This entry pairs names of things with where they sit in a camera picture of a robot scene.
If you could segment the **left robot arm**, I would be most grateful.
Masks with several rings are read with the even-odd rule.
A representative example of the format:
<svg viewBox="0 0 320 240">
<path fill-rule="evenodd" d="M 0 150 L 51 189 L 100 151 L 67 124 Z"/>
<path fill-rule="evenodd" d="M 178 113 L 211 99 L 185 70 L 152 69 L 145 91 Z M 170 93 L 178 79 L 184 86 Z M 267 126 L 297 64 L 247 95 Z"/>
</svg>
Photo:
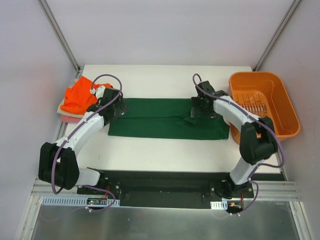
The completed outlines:
<svg viewBox="0 0 320 240">
<path fill-rule="evenodd" d="M 92 104 L 71 133 L 54 143 L 45 142 L 40 148 L 38 178 L 53 187 L 70 190 L 88 185 L 99 195 L 106 183 L 98 170 L 79 167 L 77 156 L 88 140 L 99 130 L 122 116 L 128 109 L 123 94 L 114 88 L 99 87 L 97 103 Z"/>
</svg>

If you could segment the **dark green t shirt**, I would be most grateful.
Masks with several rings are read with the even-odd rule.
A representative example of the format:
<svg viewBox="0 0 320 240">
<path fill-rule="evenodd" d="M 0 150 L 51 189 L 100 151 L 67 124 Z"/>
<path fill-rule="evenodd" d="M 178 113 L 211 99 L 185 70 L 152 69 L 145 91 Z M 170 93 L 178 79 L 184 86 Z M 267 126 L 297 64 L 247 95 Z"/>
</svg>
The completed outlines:
<svg viewBox="0 0 320 240">
<path fill-rule="evenodd" d="M 191 118 L 190 98 L 126 98 L 127 112 L 113 120 L 108 135 L 178 140 L 227 140 L 222 117 Z"/>
</svg>

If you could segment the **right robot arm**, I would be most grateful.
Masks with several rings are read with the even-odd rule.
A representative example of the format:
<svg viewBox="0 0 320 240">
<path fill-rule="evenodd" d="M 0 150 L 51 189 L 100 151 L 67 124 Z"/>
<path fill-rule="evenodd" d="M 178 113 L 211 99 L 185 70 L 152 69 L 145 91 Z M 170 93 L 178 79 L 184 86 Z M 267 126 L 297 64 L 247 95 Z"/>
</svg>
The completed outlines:
<svg viewBox="0 0 320 240">
<path fill-rule="evenodd" d="M 197 96 L 193 97 L 191 116 L 200 110 L 207 116 L 220 115 L 240 133 L 240 159 L 225 181 L 215 187 L 221 198 L 237 197 L 245 189 L 252 175 L 265 160 L 278 151 L 273 121 L 259 117 L 236 103 L 225 91 L 215 91 L 208 81 L 195 84 Z"/>
</svg>

